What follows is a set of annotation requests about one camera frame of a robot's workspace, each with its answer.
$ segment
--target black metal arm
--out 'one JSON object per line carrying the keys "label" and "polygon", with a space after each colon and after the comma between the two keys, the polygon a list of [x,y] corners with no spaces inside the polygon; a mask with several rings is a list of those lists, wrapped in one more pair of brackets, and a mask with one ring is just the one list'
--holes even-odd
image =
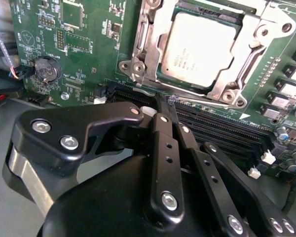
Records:
{"label": "black metal arm", "polygon": [[[153,117],[120,102],[18,118],[2,173],[45,215],[40,236],[296,237],[216,145],[199,149],[174,106],[157,97],[156,108]],[[124,148],[134,155],[78,184],[81,163]]]}

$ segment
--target chip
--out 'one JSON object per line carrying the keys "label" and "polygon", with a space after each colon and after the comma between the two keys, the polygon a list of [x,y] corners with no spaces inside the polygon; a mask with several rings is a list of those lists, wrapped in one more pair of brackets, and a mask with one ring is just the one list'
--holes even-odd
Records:
{"label": "chip", "polygon": [[203,87],[211,86],[233,59],[230,49],[235,35],[236,29],[231,26],[178,13],[162,59],[162,73]]}
{"label": "chip", "polygon": [[121,25],[118,24],[118,23],[114,23],[112,25],[112,31],[116,32],[116,33],[120,33],[120,30],[121,30]]}
{"label": "chip", "polygon": [[80,29],[83,23],[83,12],[82,4],[63,0],[61,19],[64,25]]}

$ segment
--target black wire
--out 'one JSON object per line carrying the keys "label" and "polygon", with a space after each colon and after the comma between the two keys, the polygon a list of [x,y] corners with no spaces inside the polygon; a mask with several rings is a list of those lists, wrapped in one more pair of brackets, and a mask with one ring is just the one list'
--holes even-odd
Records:
{"label": "black wire", "polygon": [[[11,48],[7,49],[9,55],[18,55],[18,49],[17,48]],[[0,58],[4,57],[3,52],[0,50]]]}
{"label": "black wire", "polygon": [[296,199],[296,180],[292,182],[290,190],[288,191],[285,205],[282,212],[288,214]]}
{"label": "black wire", "polygon": [[15,42],[13,42],[13,43],[5,43],[4,46],[5,46],[6,49],[17,48],[17,44]]}

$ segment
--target screw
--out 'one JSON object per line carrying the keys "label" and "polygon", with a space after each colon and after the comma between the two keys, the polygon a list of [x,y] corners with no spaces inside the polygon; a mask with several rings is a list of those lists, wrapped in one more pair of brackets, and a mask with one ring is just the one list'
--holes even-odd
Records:
{"label": "screw", "polygon": [[187,127],[183,126],[182,128],[184,132],[189,133],[189,129]]}
{"label": "screw", "polygon": [[209,145],[209,148],[210,148],[213,152],[216,152],[216,151],[217,151],[216,147],[214,147],[213,145]]}
{"label": "screw", "polygon": [[165,117],[160,117],[162,121],[167,122],[168,120]]}
{"label": "screw", "polygon": [[139,114],[139,111],[138,111],[138,110],[136,110],[136,109],[134,109],[134,108],[131,108],[131,109],[130,109],[130,111],[131,111],[132,113],[136,114],[136,115],[138,115],[138,114]]}
{"label": "screw", "polygon": [[67,150],[72,151],[77,149],[79,142],[72,136],[63,136],[60,139],[60,145],[62,145],[62,147],[66,148]]}
{"label": "screw", "polygon": [[45,121],[36,121],[32,124],[32,128],[35,132],[47,133],[50,131],[51,126]]}
{"label": "screw", "polygon": [[228,222],[230,224],[230,226],[233,228],[233,230],[241,235],[243,233],[243,228],[242,228],[242,225],[240,224],[240,222],[237,220],[237,218],[235,218],[234,216],[232,215],[229,215],[228,216]]}
{"label": "screw", "polygon": [[60,95],[60,98],[62,99],[62,100],[69,100],[69,94],[67,93],[67,92],[63,92],[63,93],[61,93],[61,95]]}
{"label": "screw", "polygon": [[283,233],[283,228],[281,227],[281,225],[274,220],[273,218],[270,219],[272,226],[279,232],[279,233]]}
{"label": "screw", "polygon": [[283,223],[284,223],[284,226],[286,227],[286,229],[287,229],[289,232],[291,232],[292,234],[295,233],[294,228],[290,225],[290,223],[289,223],[287,220],[283,219]]}
{"label": "screw", "polygon": [[161,200],[163,205],[170,211],[174,211],[178,208],[177,200],[170,193],[163,193]]}

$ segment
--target cable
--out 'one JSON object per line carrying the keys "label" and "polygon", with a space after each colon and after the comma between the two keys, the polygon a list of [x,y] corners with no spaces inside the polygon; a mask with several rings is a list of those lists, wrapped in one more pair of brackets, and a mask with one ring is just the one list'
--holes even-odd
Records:
{"label": "cable", "polygon": [[7,50],[9,49],[16,49],[17,48],[17,44],[15,42],[13,43],[4,43],[4,46]]}
{"label": "cable", "polygon": [[[17,48],[7,49],[7,52],[8,52],[9,55],[18,55],[18,49]],[[0,58],[1,57],[4,57],[4,54],[0,50]]]}
{"label": "cable", "polygon": [[13,63],[12,63],[12,60],[11,60],[11,58],[10,58],[10,56],[9,56],[8,51],[7,51],[6,48],[5,48],[5,45],[4,45],[4,43],[3,43],[2,39],[1,39],[1,37],[0,37],[0,48],[1,48],[2,52],[3,52],[3,54],[4,54],[4,57],[6,58],[6,60],[7,60],[8,64],[9,64],[9,66],[10,66],[10,70],[11,70],[13,76],[14,76],[16,79],[19,79],[19,78],[16,76],[16,74],[15,74],[15,71],[14,71],[14,65],[13,65]]}
{"label": "cable", "polygon": [[282,212],[288,214],[296,199],[296,180],[292,181]]}

